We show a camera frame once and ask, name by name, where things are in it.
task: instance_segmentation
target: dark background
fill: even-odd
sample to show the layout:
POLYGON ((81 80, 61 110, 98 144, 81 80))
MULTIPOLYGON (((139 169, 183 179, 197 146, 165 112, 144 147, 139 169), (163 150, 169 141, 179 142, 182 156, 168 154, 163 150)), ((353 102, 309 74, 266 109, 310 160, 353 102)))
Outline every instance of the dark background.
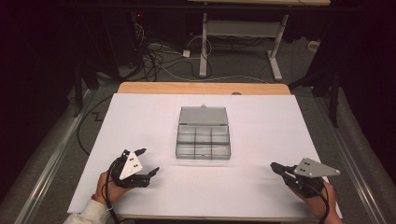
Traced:
MULTIPOLYGON (((175 0, 172 3, 184 2, 175 0)), ((308 75, 329 64, 340 71, 341 87, 350 107, 395 182, 396 147, 392 139, 396 133, 396 44, 393 42, 396 28, 392 21, 396 21, 396 16, 391 11, 393 3, 390 0, 332 1, 334 5, 353 7, 366 3, 367 11, 361 16, 336 17, 332 22, 328 16, 311 15, 309 11, 301 16, 292 15, 284 39, 292 41, 304 36, 323 40, 308 75)), ((82 21, 80 14, 60 10, 57 4, 50 0, 22 0, 2 1, 0 6, 0 78, 1 94, 6 102, 1 112, 1 200, 30 155, 68 107, 66 94, 73 86, 76 64, 80 63, 82 76, 94 87, 95 71, 116 75, 117 64, 127 63, 134 57, 118 52, 123 56, 116 58, 114 50, 125 48, 109 47, 122 42, 116 41, 120 39, 131 43, 129 31, 122 29, 127 26, 120 22, 123 16, 89 12, 82 21)), ((202 29, 201 14, 157 12, 143 16, 148 30, 180 44, 185 44, 189 33, 197 35, 202 29)), ((264 17, 217 16, 238 20, 264 17)), ((277 18, 276 15, 265 16, 269 20, 277 18)), ((311 84, 328 89, 331 81, 325 75, 311 84)))

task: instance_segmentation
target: white paper sheet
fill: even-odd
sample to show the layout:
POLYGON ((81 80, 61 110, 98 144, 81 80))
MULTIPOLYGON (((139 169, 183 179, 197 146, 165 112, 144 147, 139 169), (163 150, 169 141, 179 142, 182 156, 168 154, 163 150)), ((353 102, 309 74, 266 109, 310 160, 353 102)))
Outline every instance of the white paper sheet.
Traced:
POLYGON ((320 161, 292 95, 115 94, 79 181, 69 213, 79 213, 95 192, 99 174, 124 149, 145 147, 142 174, 161 169, 146 189, 115 204, 118 214, 149 217, 304 218, 305 204, 273 173, 270 163, 320 161), (225 106, 229 161, 177 160, 182 106, 225 106))

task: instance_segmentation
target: gray carpet floor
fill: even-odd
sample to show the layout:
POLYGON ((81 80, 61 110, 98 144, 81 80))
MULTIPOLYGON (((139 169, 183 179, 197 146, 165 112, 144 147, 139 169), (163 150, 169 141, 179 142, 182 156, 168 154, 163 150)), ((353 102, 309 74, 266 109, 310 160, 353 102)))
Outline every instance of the gray carpet floor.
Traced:
MULTIPOLYGON (((238 41, 251 43, 252 39, 238 39, 238 41)), ((282 83, 288 84, 303 77, 306 73, 315 55, 314 52, 306 49, 308 42, 301 39, 293 43, 281 44, 276 57, 283 76, 282 83)), ((239 48, 231 50, 227 41, 214 40, 212 55, 208 59, 212 72, 208 81, 274 83, 271 68, 265 56, 265 50, 270 49, 272 44, 271 40, 264 39, 257 46, 235 44, 239 48)), ((180 49, 172 47, 171 44, 168 47, 180 52, 180 49)), ((151 48, 158 49, 159 46, 153 45, 151 48)), ((163 47, 161 50, 173 51, 172 49, 163 47)), ((179 57, 177 54, 158 53, 167 61, 179 57)), ((172 63, 164 63, 163 67, 170 67, 167 68, 167 72, 162 70, 157 74, 157 81, 197 80, 191 74, 191 67, 194 74, 197 75, 199 61, 182 61, 191 64, 178 63, 170 66, 172 63)), ((126 74, 128 71, 126 65, 120 66, 122 74, 126 74)), ((143 72, 136 75, 136 77, 142 76, 143 72)), ((92 101, 86 102, 84 105, 86 108, 92 108, 107 96, 117 92, 119 83, 100 74, 99 80, 100 88, 97 91, 91 91, 92 101)), ((337 114, 338 129, 334 129, 327 118, 328 99, 326 97, 313 97, 310 88, 297 88, 292 91, 292 94, 296 95, 321 161, 342 172, 342 175, 329 179, 338 191, 338 202, 345 223, 393 223, 393 220, 396 220, 395 186, 361 133, 359 124, 349 110, 343 92, 340 92, 337 114), (352 161, 347 158, 346 153, 352 155, 352 161), (364 194, 365 192, 370 193, 369 196, 374 200, 374 203, 364 201, 364 195, 367 195, 364 194)), ((54 149, 59 146, 61 139, 64 138, 66 131, 73 123, 72 116, 75 105, 72 96, 70 102, 69 108, 26 163, 14 188, 1 203, 0 223, 15 222, 54 149)), ((104 101, 93 112, 99 112, 99 117, 103 118, 109 103, 109 100, 104 101)), ((94 117, 94 114, 89 114, 81 123, 79 130, 81 144, 88 151, 91 150, 102 125, 102 122, 95 121, 94 117)), ((37 209, 32 214, 31 223, 62 223, 67 218, 68 205, 87 159, 88 156, 78 143, 77 133, 74 132, 67 143, 63 159, 58 161, 59 168, 49 183, 45 197, 42 201, 37 202, 37 209)))

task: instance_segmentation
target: wire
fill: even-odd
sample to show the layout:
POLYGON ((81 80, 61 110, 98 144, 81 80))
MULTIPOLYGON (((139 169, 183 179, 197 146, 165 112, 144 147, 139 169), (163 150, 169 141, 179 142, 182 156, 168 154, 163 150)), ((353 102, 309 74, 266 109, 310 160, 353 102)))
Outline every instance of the wire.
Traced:
POLYGON ((326 206, 326 212, 323 215, 323 218, 320 220, 319 224, 323 224, 324 221, 326 220, 326 217, 329 215, 330 212, 330 206, 329 206, 329 192, 327 191, 326 186, 323 185, 323 188, 325 188, 326 191, 326 197, 327 199, 319 192, 317 191, 314 187, 308 185, 308 184, 304 184, 305 186, 309 187, 310 189, 312 189, 320 198, 321 200, 324 202, 324 205, 326 206))
POLYGON ((212 52, 212 45, 210 44, 210 41, 206 38, 204 38, 201 35, 197 35, 196 37, 194 37, 192 40, 190 40, 189 44, 187 44, 186 49, 189 49, 190 44, 192 43, 193 40, 197 39, 197 38, 202 38, 203 40, 205 40, 208 44, 209 44, 209 52, 206 54, 206 57, 210 55, 210 53, 212 52))
POLYGON ((88 111, 87 114, 84 115, 84 117, 82 118, 81 122, 79 123, 78 127, 77 127, 77 140, 78 140, 78 144, 81 147, 82 151, 87 154, 87 156, 90 156, 90 153, 88 152, 88 150, 82 145, 81 143, 81 139, 79 137, 79 130, 81 129, 81 125, 84 122, 84 120, 91 114, 91 112, 97 107, 99 106, 101 103, 103 103, 104 101, 111 99, 111 97, 113 97, 113 95, 109 95, 107 96, 105 99, 101 100, 98 104, 96 104, 90 111, 88 111))
POLYGON ((105 195, 103 195, 103 188, 102 188, 102 197, 105 199, 106 201, 106 206, 107 206, 107 210, 110 213, 110 215, 113 217, 114 223, 115 224, 120 224, 119 218, 116 215, 116 212, 113 209, 113 206, 111 205, 111 201, 108 197, 108 183, 110 183, 110 174, 111 171, 113 170, 113 167, 117 164, 117 162, 119 162, 119 158, 116 158, 110 165, 110 167, 107 170, 107 175, 106 175, 106 182, 105 182, 105 195))
POLYGON ((248 78, 248 79, 257 80, 257 81, 260 81, 261 83, 267 83, 267 82, 265 82, 265 81, 263 81, 263 80, 261 80, 261 79, 259 79, 259 78, 256 78, 256 77, 246 77, 246 76, 216 77, 216 78, 199 79, 199 80, 187 79, 187 78, 177 77, 177 76, 173 75, 171 72, 169 72, 165 67, 163 67, 163 66, 160 65, 160 64, 158 64, 158 66, 160 66, 161 69, 162 69, 163 71, 165 71, 167 74, 169 74, 171 77, 174 77, 174 78, 176 78, 176 79, 183 80, 183 81, 189 81, 189 82, 216 81, 216 80, 222 80, 222 79, 227 79, 227 78, 242 77, 242 78, 248 78))

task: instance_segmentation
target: wooden table edge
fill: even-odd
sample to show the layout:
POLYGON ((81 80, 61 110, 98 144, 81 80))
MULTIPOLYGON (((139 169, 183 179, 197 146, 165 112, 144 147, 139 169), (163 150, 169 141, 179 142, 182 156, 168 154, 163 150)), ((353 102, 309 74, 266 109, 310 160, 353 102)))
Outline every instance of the wooden table edge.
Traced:
POLYGON ((290 95, 285 84, 123 82, 118 93, 290 95))

